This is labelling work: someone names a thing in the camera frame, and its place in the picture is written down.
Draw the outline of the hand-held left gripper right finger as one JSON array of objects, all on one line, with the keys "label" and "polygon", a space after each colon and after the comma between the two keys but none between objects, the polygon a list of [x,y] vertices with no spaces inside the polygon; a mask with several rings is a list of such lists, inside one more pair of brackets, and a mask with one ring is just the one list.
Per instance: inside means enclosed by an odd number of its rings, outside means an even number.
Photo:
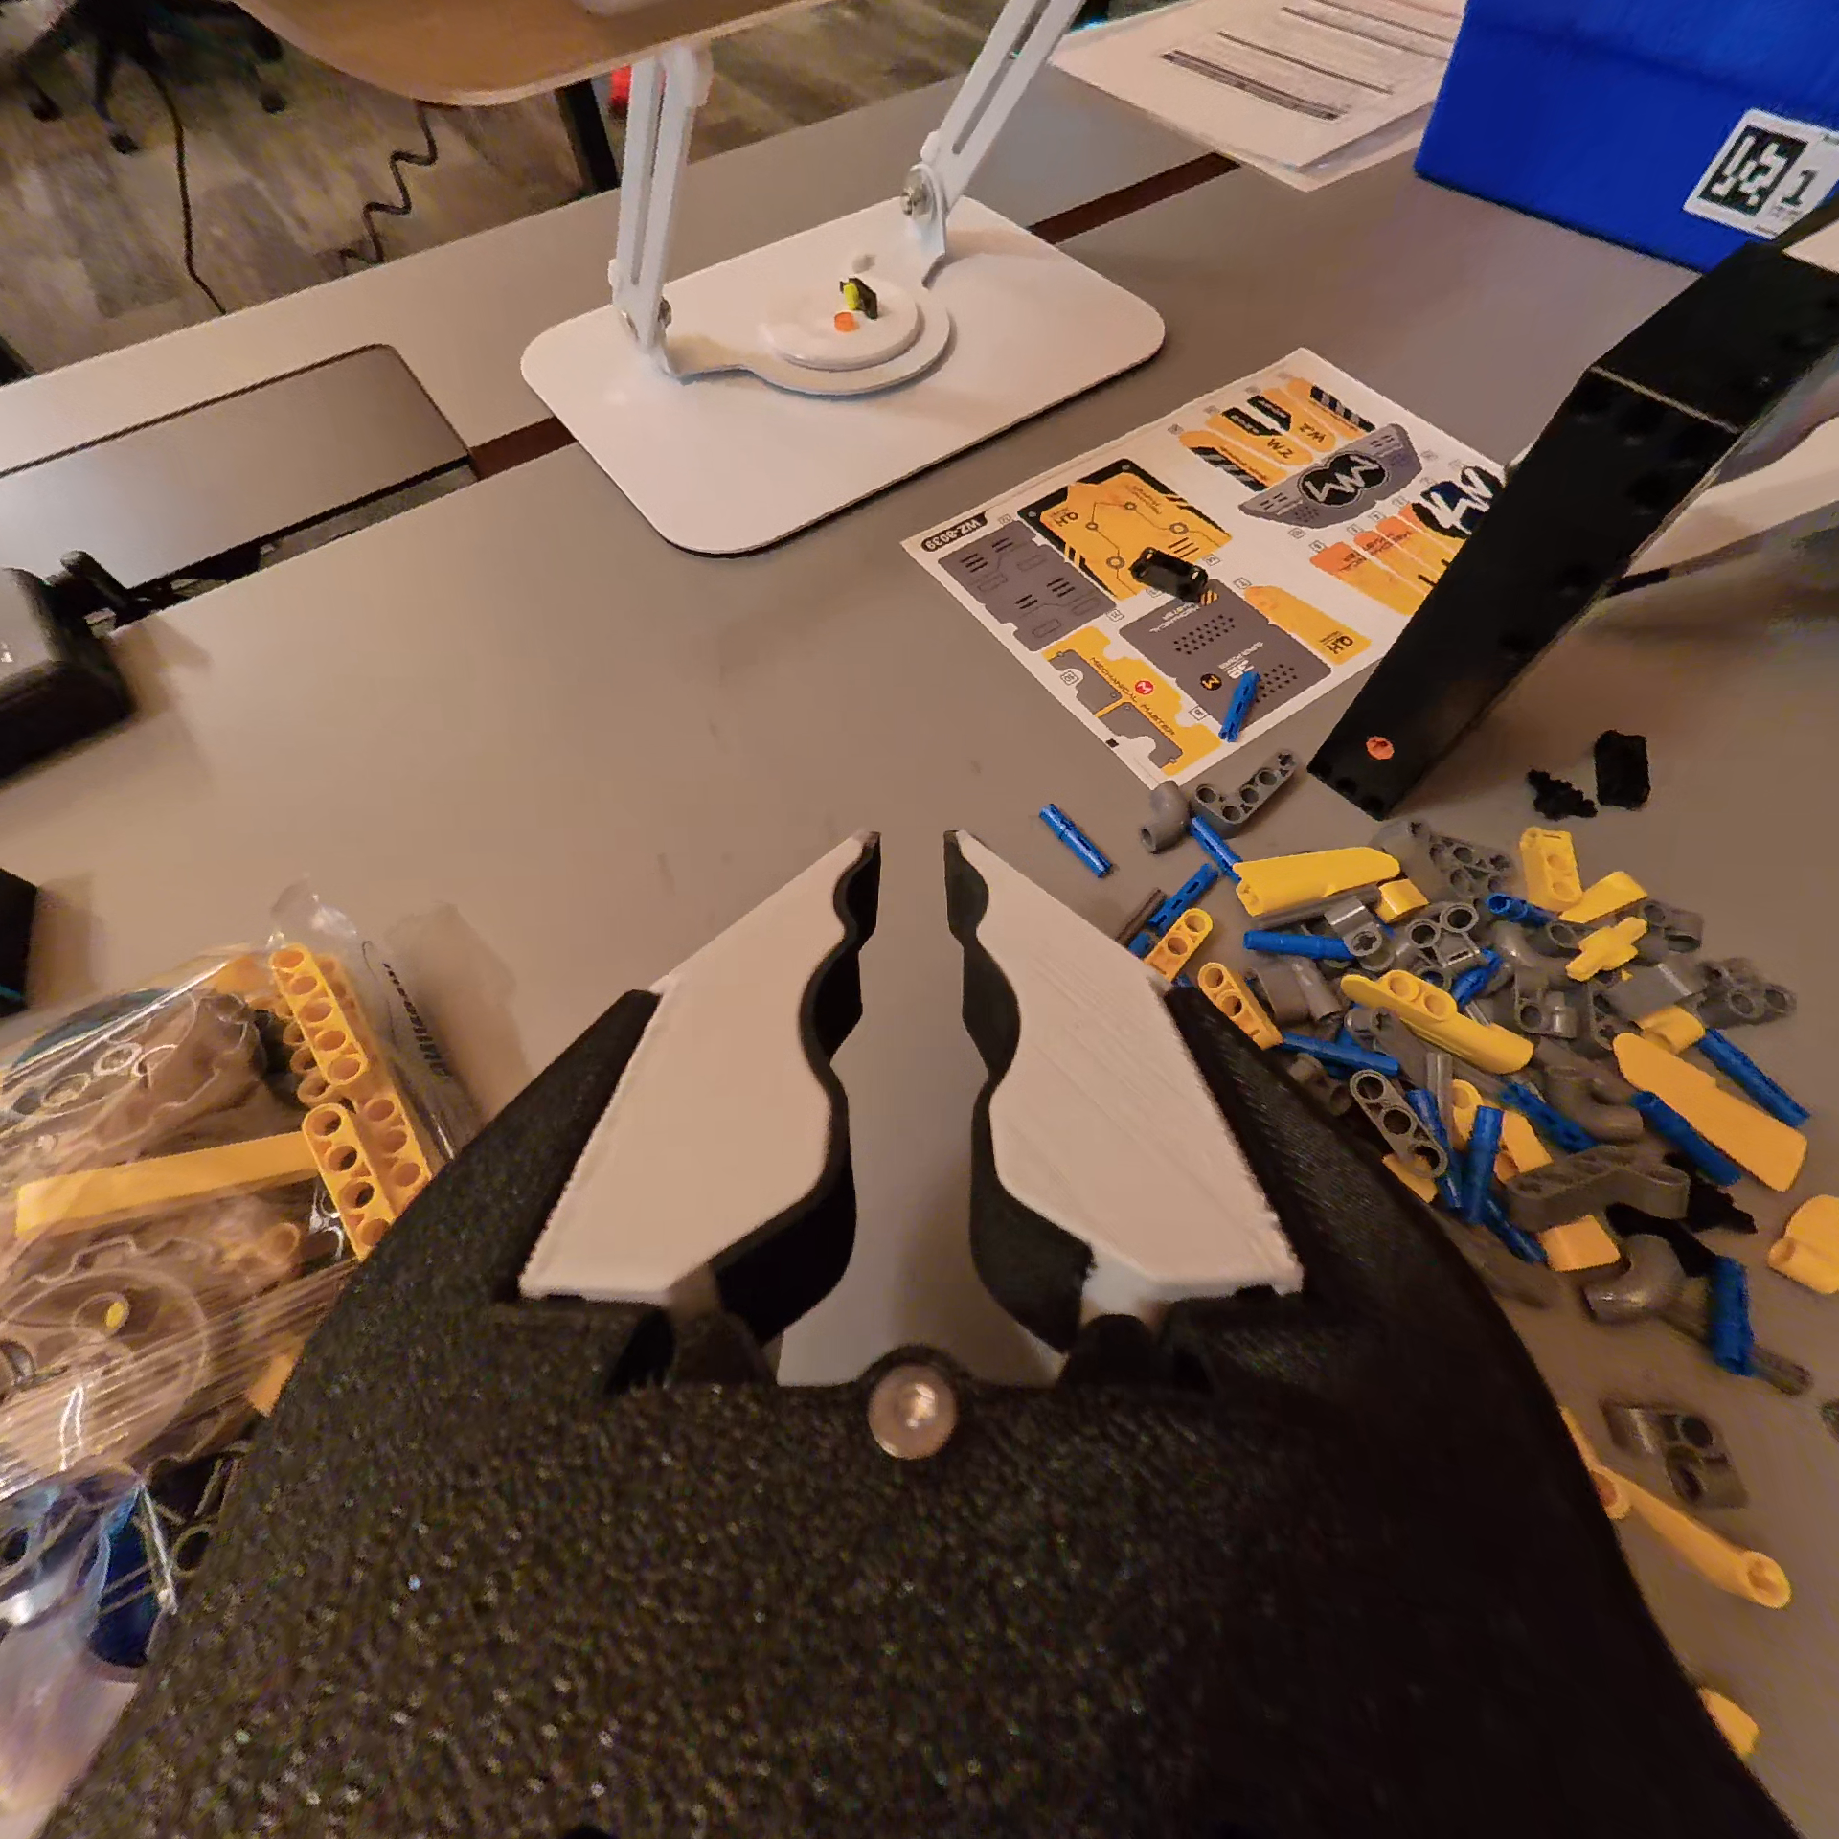
[{"label": "hand-held left gripper right finger", "polygon": [[1299,1293],[1303,1264],[1159,976],[975,833],[945,833],[972,1115],[972,1260],[1028,1335]]}]

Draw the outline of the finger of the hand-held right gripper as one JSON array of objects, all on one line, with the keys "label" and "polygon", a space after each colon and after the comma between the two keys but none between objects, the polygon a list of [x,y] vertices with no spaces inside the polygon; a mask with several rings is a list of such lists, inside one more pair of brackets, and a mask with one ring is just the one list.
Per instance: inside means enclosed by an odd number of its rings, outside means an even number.
[{"label": "finger of the hand-held right gripper", "polygon": [[1836,357],[1773,408],[1629,563],[1626,584],[1778,558],[1834,535]]}]

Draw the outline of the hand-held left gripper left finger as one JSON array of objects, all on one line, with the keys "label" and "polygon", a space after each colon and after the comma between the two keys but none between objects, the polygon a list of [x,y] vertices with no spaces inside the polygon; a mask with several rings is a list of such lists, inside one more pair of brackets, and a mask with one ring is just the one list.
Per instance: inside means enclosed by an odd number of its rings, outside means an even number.
[{"label": "hand-held left gripper left finger", "polygon": [[523,1295],[724,1312],[770,1347],[838,1285],[859,1203],[833,1060],[879,872],[854,833],[654,980]]}]

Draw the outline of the grey bent beam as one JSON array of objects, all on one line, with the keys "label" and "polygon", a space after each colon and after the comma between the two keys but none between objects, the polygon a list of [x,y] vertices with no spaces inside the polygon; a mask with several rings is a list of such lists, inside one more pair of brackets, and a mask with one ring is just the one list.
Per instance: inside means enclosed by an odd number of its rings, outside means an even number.
[{"label": "grey bent beam", "polygon": [[1188,814],[1222,838],[1236,837],[1291,783],[1296,773],[1299,757],[1278,749],[1240,780],[1228,774],[1217,785],[1195,780],[1186,790]]}]

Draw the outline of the blue storage box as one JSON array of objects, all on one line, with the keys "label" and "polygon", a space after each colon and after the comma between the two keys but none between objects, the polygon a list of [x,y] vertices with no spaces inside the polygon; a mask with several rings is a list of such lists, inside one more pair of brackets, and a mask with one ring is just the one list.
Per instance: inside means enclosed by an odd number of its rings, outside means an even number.
[{"label": "blue storage box", "polygon": [[1468,1],[1416,173],[1709,269],[1834,202],[1834,1]]}]

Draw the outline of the yellow grey sticker sheet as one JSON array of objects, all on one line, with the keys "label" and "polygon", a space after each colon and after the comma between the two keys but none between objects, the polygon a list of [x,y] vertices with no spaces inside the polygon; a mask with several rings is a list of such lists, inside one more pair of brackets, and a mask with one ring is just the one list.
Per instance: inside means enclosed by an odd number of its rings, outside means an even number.
[{"label": "yellow grey sticker sheet", "polygon": [[[1506,467],[1309,351],[906,540],[1147,788],[1188,783],[1388,654]],[[1143,589],[1147,547],[1206,604]],[[1219,740],[1233,680],[1252,720]]]}]

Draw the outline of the printed paper sheets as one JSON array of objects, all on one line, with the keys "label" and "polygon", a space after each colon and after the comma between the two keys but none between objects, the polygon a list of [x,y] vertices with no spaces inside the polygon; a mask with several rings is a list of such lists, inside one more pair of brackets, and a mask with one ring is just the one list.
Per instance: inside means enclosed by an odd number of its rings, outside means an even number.
[{"label": "printed paper sheets", "polygon": [[1186,1],[1071,31],[1068,76],[1244,168],[1318,190],[1429,122],[1460,1]]}]

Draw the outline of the grey double hole connector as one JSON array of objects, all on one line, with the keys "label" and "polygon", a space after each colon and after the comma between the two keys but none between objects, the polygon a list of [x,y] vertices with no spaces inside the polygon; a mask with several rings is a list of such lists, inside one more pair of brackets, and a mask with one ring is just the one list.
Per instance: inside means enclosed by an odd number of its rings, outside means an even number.
[{"label": "grey double hole connector", "polygon": [[1605,1430],[1615,1450],[1657,1463],[1680,1503],[1691,1510],[1741,1510],[1749,1489],[1721,1430],[1695,1410],[1605,1399]]}]

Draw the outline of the yellow long panel part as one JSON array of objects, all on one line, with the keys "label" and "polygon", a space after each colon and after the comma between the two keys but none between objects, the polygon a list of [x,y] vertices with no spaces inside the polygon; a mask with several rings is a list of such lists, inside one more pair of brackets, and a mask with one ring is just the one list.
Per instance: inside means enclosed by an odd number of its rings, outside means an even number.
[{"label": "yellow long panel part", "polygon": [[1773,1556],[1735,1546],[1731,1539],[1695,1520],[1688,1510],[1669,1503],[1641,1485],[1619,1476],[1599,1458],[1575,1414],[1566,1408],[1558,1408],[1558,1414],[1589,1473],[1599,1503],[1611,1522],[1619,1523],[1633,1514],[1696,1576],[1726,1593],[1770,1611],[1788,1606],[1790,1583]]}]

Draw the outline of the black box device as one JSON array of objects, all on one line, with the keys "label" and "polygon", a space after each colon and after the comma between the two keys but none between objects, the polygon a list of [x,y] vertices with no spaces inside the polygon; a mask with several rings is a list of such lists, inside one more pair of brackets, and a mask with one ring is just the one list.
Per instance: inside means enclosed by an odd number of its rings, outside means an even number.
[{"label": "black box device", "polygon": [[51,578],[3,568],[3,780],[126,722],[134,697],[109,632],[147,607],[83,552]]}]

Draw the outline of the clear bag of blue parts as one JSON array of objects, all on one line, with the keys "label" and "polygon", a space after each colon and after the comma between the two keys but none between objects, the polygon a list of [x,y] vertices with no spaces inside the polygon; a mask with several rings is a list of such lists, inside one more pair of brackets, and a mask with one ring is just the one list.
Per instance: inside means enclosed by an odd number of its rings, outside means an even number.
[{"label": "clear bag of blue parts", "polygon": [[56,1792],[131,1701],[250,1456],[253,1423],[150,1477],[109,1470],[5,1507],[5,1799]]}]

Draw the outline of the wooden round table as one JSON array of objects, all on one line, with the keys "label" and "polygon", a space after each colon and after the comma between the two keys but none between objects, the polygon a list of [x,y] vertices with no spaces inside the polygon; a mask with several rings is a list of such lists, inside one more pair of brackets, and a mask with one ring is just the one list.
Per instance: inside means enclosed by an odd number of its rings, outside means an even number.
[{"label": "wooden round table", "polygon": [[791,1],[246,1],[296,50],[381,91],[493,107],[602,76]]}]

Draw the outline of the black office chair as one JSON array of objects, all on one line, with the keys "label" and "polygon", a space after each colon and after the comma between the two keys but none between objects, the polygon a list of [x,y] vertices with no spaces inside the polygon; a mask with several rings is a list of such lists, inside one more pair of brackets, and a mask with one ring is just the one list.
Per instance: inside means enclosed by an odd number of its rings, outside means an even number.
[{"label": "black office chair", "polygon": [[5,87],[21,96],[37,122],[56,122],[61,104],[46,74],[54,59],[88,53],[90,107],[114,154],[134,155],[139,144],[115,121],[112,89],[125,63],[162,78],[167,39],[223,53],[268,113],[287,112],[288,99],[276,76],[284,59],[280,38],[227,1],[5,1]]}]

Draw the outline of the black perforated post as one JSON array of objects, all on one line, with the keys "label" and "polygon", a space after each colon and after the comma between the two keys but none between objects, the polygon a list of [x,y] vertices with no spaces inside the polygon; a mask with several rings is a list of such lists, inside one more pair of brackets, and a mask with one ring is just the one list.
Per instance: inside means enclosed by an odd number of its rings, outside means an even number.
[{"label": "black perforated post", "polygon": [[1749,242],[1599,357],[1327,734],[1309,773],[1384,819],[1684,505],[1834,411],[1836,203]]}]

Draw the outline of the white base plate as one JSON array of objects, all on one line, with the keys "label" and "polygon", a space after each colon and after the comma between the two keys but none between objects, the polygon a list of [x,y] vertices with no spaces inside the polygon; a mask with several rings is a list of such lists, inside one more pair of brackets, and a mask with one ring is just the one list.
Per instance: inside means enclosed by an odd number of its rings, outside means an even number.
[{"label": "white base plate", "polygon": [[[666,282],[706,39],[632,63],[610,301],[520,378],[667,543],[743,556],[1156,357],[1156,308],[968,189],[1074,1],[1011,1],[894,200]],[[837,335],[841,282],[879,318]]]}]

